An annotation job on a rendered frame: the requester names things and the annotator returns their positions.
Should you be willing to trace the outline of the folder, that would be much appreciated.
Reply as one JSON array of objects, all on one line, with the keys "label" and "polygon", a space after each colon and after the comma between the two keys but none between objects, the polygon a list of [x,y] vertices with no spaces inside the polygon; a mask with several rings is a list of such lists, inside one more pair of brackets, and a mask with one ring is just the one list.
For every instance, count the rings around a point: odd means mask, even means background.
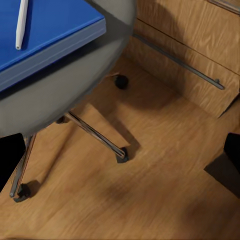
[{"label": "folder", "polygon": [[28,0],[21,48],[15,49],[20,0],[0,0],[0,92],[107,33],[85,0]]}]

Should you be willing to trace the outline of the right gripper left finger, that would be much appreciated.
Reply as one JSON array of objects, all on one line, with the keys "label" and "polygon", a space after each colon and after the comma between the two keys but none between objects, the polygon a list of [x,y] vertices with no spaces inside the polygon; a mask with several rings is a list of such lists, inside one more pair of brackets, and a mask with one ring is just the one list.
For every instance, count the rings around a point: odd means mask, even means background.
[{"label": "right gripper left finger", "polygon": [[26,152],[21,133],[0,138],[0,193]]}]

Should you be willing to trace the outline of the swivel chair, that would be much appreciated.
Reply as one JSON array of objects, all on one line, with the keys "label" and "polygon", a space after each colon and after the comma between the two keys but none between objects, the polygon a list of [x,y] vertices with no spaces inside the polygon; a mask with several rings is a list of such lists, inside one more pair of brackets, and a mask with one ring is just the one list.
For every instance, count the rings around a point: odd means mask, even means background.
[{"label": "swivel chair", "polygon": [[117,76],[115,85],[124,89],[129,79],[112,70],[134,32],[136,0],[84,0],[105,17],[106,33],[34,75],[0,91],[0,139],[18,133],[25,139],[25,153],[18,163],[9,196],[16,203],[31,195],[21,183],[38,132],[65,116],[126,163],[126,147],[118,147],[71,110],[106,79]]}]

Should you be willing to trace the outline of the pen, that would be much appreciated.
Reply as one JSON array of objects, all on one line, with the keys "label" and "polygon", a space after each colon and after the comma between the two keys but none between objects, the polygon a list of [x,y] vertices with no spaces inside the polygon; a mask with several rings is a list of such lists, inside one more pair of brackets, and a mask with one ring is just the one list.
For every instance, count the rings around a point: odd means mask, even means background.
[{"label": "pen", "polygon": [[[17,28],[16,28],[16,38],[15,38],[15,49],[21,48],[21,43],[23,40],[24,29],[25,29],[25,19],[27,13],[28,0],[20,0],[20,12],[17,18]],[[23,32],[24,31],[24,32]]]}]

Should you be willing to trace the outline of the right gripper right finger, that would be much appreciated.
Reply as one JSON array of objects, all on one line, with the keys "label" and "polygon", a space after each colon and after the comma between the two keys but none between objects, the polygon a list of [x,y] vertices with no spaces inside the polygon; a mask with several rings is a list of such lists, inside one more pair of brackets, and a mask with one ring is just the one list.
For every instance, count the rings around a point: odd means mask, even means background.
[{"label": "right gripper right finger", "polygon": [[231,132],[227,135],[224,145],[224,153],[228,155],[240,173],[240,134],[234,134]]}]

